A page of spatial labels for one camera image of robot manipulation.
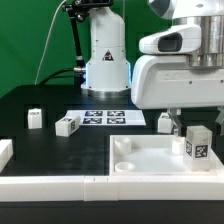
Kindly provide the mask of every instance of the white block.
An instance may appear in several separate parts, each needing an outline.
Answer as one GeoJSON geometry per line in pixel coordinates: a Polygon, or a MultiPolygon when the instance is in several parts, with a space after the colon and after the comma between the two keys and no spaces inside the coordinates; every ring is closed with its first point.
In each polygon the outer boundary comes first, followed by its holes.
{"type": "Polygon", "coordinates": [[[158,132],[170,134],[173,129],[173,121],[168,113],[161,113],[158,120],[158,132]]]}
{"type": "Polygon", "coordinates": [[[117,201],[118,183],[110,177],[85,177],[84,201],[117,201]]]}
{"type": "Polygon", "coordinates": [[[204,126],[187,127],[184,164],[192,171],[210,169],[212,132],[204,126]]]}
{"type": "Polygon", "coordinates": [[[4,169],[13,155],[12,140],[0,141],[0,172],[4,169]]]}
{"type": "Polygon", "coordinates": [[[55,123],[56,135],[62,137],[69,137],[78,128],[81,117],[76,115],[74,117],[63,117],[55,123]]]}
{"type": "Polygon", "coordinates": [[[31,109],[28,111],[28,128],[42,128],[42,111],[41,109],[31,109]]]}

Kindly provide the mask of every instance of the white robot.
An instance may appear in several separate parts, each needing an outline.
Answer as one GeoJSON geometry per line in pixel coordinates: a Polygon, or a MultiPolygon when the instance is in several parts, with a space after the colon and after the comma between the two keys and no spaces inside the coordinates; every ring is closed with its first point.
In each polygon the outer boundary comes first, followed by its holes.
{"type": "Polygon", "coordinates": [[[96,97],[119,97],[130,92],[130,64],[126,60],[125,24],[123,19],[112,12],[109,6],[113,0],[74,0],[65,4],[68,12],[74,39],[79,44],[75,21],[83,22],[90,18],[91,27],[91,58],[86,66],[82,62],[81,50],[78,47],[76,55],[80,71],[85,70],[85,82],[82,83],[82,93],[96,97]]]}
{"type": "Polygon", "coordinates": [[[146,55],[134,67],[133,103],[141,109],[171,108],[174,115],[177,108],[223,106],[224,0],[148,4],[173,25],[140,40],[146,55]]]}

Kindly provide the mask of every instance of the white platform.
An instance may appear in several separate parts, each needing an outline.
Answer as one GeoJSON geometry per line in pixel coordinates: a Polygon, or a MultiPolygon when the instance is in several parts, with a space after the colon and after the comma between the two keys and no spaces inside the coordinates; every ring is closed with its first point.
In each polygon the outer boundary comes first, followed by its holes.
{"type": "Polygon", "coordinates": [[[211,153],[211,170],[191,172],[171,152],[173,136],[131,138],[132,152],[115,155],[110,141],[109,176],[1,177],[0,201],[224,200],[224,167],[211,153]],[[132,162],[119,173],[115,165],[132,162]]]}

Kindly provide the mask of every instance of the green screen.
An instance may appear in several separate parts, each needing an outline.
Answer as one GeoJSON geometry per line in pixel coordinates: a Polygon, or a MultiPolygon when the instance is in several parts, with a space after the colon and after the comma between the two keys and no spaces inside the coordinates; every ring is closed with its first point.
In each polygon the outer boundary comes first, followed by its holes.
{"type": "MultiPolygon", "coordinates": [[[[0,1],[0,97],[16,86],[34,84],[47,34],[61,0],[0,1]]],[[[147,0],[115,0],[112,10],[124,16],[127,60],[133,69],[141,56],[139,40],[164,30],[170,22],[158,18],[147,0]]],[[[89,20],[78,24],[85,61],[90,58],[89,20]]],[[[75,46],[69,17],[59,10],[38,81],[55,71],[75,67],[75,46]]],[[[73,84],[72,79],[49,84],[73,84]]]]}

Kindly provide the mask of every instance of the black table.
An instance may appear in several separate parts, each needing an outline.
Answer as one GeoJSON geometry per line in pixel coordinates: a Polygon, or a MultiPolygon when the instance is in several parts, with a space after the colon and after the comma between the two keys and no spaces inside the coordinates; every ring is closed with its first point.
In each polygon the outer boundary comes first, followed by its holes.
{"type": "MultiPolygon", "coordinates": [[[[0,139],[13,139],[14,156],[0,176],[108,175],[110,135],[155,134],[162,110],[143,111],[146,126],[80,127],[55,136],[67,110],[137,109],[129,97],[96,99],[73,86],[21,86],[0,99],[0,139]],[[28,110],[43,110],[43,128],[29,130],[28,110]]],[[[185,109],[185,120],[207,123],[216,108],[185,109]]],[[[216,154],[224,159],[223,138],[216,154]]],[[[118,201],[0,203],[1,223],[223,223],[222,201],[118,201]]]]}

